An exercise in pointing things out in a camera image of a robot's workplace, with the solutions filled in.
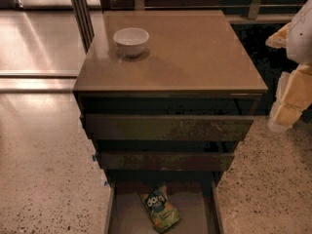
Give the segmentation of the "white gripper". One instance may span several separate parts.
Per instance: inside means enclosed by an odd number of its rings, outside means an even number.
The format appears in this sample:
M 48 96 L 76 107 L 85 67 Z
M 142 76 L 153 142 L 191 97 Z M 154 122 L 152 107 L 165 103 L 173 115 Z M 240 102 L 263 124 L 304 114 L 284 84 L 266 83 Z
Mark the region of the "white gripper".
M 269 36 L 265 45 L 285 48 L 287 57 L 301 63 L 291 73 L 283 71 L 278 81 L 276 100 L 272 105 L 268 128 L 273 133 L 290 129 L 303 111 L 312 104 L 312 0 L 308 0 L 292 18 Z

